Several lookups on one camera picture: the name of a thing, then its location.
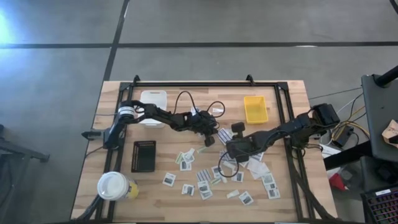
wooden tabletop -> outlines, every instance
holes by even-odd
[[[307,112],[310,105],[303,81],[287,81],[294,114]],[[120,82],[104,82],[99,99],[97,113],[114,113]],[[222,128],[230,128],[231,124],[245,121],[243,106],[244,96],[265,96],[269,121],[265,124],[246,124],[244,134],[258,130],[272,129],[280,124],[274,89],[271,87],[162,87],[135,88],[133,98],[139,100],[144,90],[165,90],[167,92],[167,110],[173,110],[177,95],[188,90],[199,109],[205,110],[213,101],[225,104],[225,114],[218,118]],[[283,101],[285,114],[287,110]],[[177,112],[190,111],[192,103],[188,95],[182,95],[178,101]],[[105,129],[112,125],[113,116],[96,116],[93,128]],[[271,170],[280,190],[280,199],[269,200],[261,179],[254,180],[247,169],[244,171],[243,183],[219,183],[211,186],[214,196],[203,201],[198,192],[194,196],[182,195],[182,185],[197,185],[196,172],[216,166],[219,152],[224,145],[215,136],[215,143],[204,153],[195,152],[192,171],[181,172],[175,159],[179,152],[187,152],[190,148],[199,149],[203,139],[190,131],[175,132],[168,126],[160,129],[149,129],[141,124],[132,124],[127,128],[121,173],[137,181],[139,195],[135,200],[116,203],[114,222],[293,222],[297,221],[292,187],[289,179],[285,149],[282,141],[268,148],[262,159]],[[156,165],[155,172],[131,173],[131,159],[134,141],[155,140]],[[101,140],[90,142],[87,152],[102,144]],[[103,173],[106,150],[102,149],[90,154],[85,160],[72,211],[72,218],[83,213],[96,195],[96,184]],[[312,192],[319,202],[336,217],[335,204],[331,194],[322,155],[319,149],[307,149],[304,157],[308,181]],[[229,174],[230,169],[223,170]],[[177,176],[173,187],[162,184],[166,172]],[[238,189],[240,193],[248,191],[254,203],[244,206],[238,197],[226,198],[226,194]],[[303,209],[305,200],[301,194]]]

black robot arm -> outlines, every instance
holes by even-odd
[[[249,156],[264,152],[276,140],[290,136],[292,147],[303,148],[313,134],[325,134],[326,130],[334,128],[339,122],[332,105],[320,104],[309,112],[298,115],[295,119],[281,124],[270,131],[256,131],[243,137],[244,123],[233,124],[232,131],[237,133],[233,139],[226,142],[228,155],[237,162],[249,160]]]
[[[126,124],[137,124],[144,119],[154,119],[168,124],[175,131],[193,131],[205,136],[206,147],[214,143],[212,134],[216,134],[217,122],[207,111],[199,111],[195,115],[191,112],[175,113],[164,111],[154,104],[142,103],[138,100],[123,101],[116,115],[114,123],[104,132],[104,148],[116,149],[119,137]]]

yellow bin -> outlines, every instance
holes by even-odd
[[[244,112],[248,124],[262,124],[268,121],[266,99],[263,96],[245,96]]]

cable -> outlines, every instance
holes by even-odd
[[[191,102],[192,102],[192,105],[193,105],[193,109],[194,109],[197,113],[199,113],[199,111],[197,110],[197,107],[195,106],[195,102],[193,101],[193,98],[192,98],[191,93],[188,92],[188,91],[186,91],[186,90],[184,90],[184,91],[182,91],[180,94],[178,94],[178,97],[177,97],[177,99],[175,100],[175,106],[174,106],[174,112],[173,112],[173,114],[175,114],[175,111],[177,110],[178,99],[180,98],[180,96],[182,95],[182,93],[186,93],[186,94],[189,95],[189,97],[191,98]]]
[[[364,114],[362,114],[361,116],[357,117],[355,120],[353,120],[353,122],[357,121],[359,118],[362,118],[363,116],[365,116],[365,114],[366,114],[366,112]]]
[[[221,160],[223,159],[223,157],[224,157],[227,153],[228,153],[228,152],[225,152],[225,153],[220,157],[220,159],[218,160],[218,170],[221,170],[221,167],[220,167]],[[234,176],[235,176],[236,174],[238,174],[238,172],[239,172],[239,164],[238,164],[237,161],[236,161],[236,166],[237,166],[238,168],[236,169],[236,172],[235,172],[234,174],[232,174],[232,175],[224,175],[222,172],[219,172],[219,174],[222,175],[223,177],[227,177],[227,178],[234,177]]]
[[[223,112],[222,112],[220,115],[218,115],[218,116],[214,116],[214,115],[213,115],[215,118],[219,118],[219,117],[223,116],[224,113],[225,113],[225,105],[224,105],[223,102],[221,102],[221,101],[214,101],[214,102],[212,102],[211,105],[207,108],[207,112],[209,112],[211,106],[213,106],[213,104],[215,104],[215,103],[219,103],[219,104],[221,104],[221,105],[223,106]]]
[[[357,146],[359,144],[359,136],[358,134],[356,134],[355,132],[353,132],[353,134],[356,136],[356,143],[355,146]]]
[[[101,147],[99,147],[99,148],[97,148],[97,149],[94,149],[94,150],[92,150],[91,152],[87,153],[86,156],[85,156],[85,158],[87,158],[87,156],[90,155],[91,153],[96,152],[96,151],[102,149],[103,147],[104,147],[104,146],[101,146]]]
[[[317,99],[317,98],[321,98],[321,97],[325,97],[325,96],[331,96],[331,95],[335,95],[335,94],[339,94],[339,93],[345,93],[345,92],[348,92],[348,91],[353,91],[353,90],[358,90],[358,89],[362,89],[362,87],[353,88],[353,89],[349,89],[349,90],[338,91],[336,93],[330,93],[330,94],[326,94],[326,95],[322,95],[322,96],[316,96],[316,97],[309,98],[309,100],[313,100],[313,99]]]

gray floor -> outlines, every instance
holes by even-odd
[[[122,0],[0,1],[0,43],[111,43]],[[387,0],[132,0],[121,42],[394,41]],[[0,50],[0,123],[6,137],[48,152],[33,161],[9,223],[69,219],[109,49]],[[308,97],[360,86],[396,66],[398,47],[119,49],[111,80],[302,79]],[[360,90],[311,100],[341,108]],[[356,108],[363,105],[359,100]],[[341,112],[342,119],[349,110]],[[366,119],[358,121],[366,126]],[[339,216],[361,220],[336,195]]]

